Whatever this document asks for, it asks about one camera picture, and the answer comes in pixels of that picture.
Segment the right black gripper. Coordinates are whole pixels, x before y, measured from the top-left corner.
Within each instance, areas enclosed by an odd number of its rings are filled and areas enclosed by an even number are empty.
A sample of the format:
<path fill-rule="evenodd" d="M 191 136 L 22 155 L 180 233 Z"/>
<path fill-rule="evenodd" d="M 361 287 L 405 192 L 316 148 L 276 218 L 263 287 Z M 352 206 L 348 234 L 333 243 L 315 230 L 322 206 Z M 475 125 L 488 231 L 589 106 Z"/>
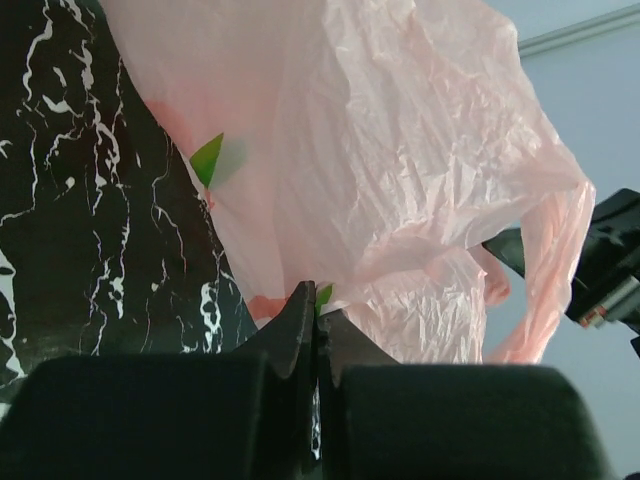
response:
<path fill-rule="evenodd" d="M 482 243 L 496 259 L 525 277 L 520 228 Z M 621 323 L 639 333 L 639 193 L 623 188 L 594 209 L 566 316 L 585 329 Z"/>

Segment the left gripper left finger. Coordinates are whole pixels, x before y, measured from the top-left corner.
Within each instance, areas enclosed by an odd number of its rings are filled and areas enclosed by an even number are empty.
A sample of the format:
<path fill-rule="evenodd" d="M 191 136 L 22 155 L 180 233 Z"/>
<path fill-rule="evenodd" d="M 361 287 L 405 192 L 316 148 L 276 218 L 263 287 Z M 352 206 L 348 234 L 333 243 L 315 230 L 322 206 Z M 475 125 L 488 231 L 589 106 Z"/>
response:
<path fill-rule="evenodd" d="M 234 351 L 62 357 L 1 424 L 5 479 L 301 479 L 312 471 L 316 288 Z"/>

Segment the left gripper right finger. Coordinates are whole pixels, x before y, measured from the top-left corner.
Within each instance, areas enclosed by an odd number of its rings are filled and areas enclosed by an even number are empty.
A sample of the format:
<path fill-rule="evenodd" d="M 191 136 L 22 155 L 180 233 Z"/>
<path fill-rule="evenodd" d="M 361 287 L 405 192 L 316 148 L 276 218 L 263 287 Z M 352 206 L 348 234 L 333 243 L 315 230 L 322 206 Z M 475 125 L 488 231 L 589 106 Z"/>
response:
<path fill-rule="evenodd" d="M 541 366 L 401 364 L 342 313 L 316 324 L 327 479 L 611 479 L 574 386 Z"/>

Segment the pink plastic bag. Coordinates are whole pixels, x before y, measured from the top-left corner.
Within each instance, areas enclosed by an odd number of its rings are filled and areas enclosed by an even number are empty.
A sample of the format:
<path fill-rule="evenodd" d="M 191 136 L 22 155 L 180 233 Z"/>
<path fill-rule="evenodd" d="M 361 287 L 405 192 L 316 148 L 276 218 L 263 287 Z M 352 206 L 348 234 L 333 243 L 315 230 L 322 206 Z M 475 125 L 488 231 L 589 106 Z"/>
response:
<path fill-rule="evenodd" d="M 481 1 L 105 1 L 140 97 L 198 166 L 259 325 L 329 286 L 399 361 L 536 363 L 595 190 Z M 482 245 L 520 228 L 525 277 Z"/>

